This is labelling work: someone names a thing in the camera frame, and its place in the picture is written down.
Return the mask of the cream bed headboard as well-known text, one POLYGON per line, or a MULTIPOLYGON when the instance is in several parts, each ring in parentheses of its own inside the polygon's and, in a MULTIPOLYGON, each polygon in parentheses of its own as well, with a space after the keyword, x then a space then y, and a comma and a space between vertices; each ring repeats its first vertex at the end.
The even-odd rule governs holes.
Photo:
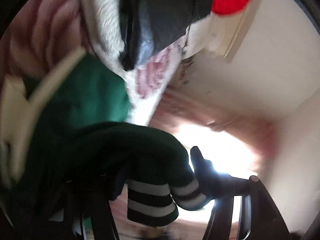
POLYGON ((238 52, 252 25, 254 15, 254 6, 250 4, 243 11, 225 18, 226 28, 223 39, 223 58, 226 62, 232 62, 238 52))

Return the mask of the floral plush bed blanket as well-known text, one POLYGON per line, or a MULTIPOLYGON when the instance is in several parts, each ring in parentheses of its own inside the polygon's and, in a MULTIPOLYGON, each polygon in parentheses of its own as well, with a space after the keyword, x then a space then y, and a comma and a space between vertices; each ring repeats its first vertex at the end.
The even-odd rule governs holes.
MULTIPOLYGON (((149 123, 179 63, 204 47, 211 20, 211 15, 197 20, 184 36, 135 70, 113 68, 126 82, 133 106, 130 123, 149 123)), ((92 41, 92 27, 83 14, 82 0, 29 0, 1 38, 1 76, 42 79, 78 48, 109 63, 101 45, 92 41)))

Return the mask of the green and cream varsity jacket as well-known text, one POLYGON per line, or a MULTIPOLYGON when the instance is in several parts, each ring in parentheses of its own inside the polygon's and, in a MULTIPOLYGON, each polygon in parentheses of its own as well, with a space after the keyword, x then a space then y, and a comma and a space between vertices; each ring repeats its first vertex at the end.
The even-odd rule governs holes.
POLYGON ((77 49, 42 80, 7 76, 1 94, 1 239, 117 239, 110 202, 152 227, 208 203, 183 145, 127 122, 124 80, 77 49))

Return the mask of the black garment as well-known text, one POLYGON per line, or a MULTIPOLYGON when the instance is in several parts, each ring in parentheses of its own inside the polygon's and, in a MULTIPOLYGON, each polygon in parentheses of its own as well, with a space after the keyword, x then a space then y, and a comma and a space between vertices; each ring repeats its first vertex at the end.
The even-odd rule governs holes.
POLYGON ((119 60, 125 70, 151 57, 185 35, 208 16, 213 0, 120 0, 120 28, 125 43, 119 60))

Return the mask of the grey white fleece garment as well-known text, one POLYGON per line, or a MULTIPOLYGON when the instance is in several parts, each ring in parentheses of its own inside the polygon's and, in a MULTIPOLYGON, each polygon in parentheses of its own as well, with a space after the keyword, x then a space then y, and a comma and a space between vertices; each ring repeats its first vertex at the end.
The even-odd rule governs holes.
POLYGON ((81 0, 94 53, 112 72, 126 79, 119 56, 124 51, 120 29, 120 0, 81 0))

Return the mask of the pink window curtain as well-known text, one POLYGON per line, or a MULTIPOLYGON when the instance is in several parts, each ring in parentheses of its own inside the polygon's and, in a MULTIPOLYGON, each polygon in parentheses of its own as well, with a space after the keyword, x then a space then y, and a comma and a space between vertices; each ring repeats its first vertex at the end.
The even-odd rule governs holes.
POLYGON ((277 132, 270 121, 221 109, 173 88, 165 90, 158 106, 163 121, 186 121, 214 132, 226 132, 251 146, 265 159, 272 158, 276 153, 277 132))

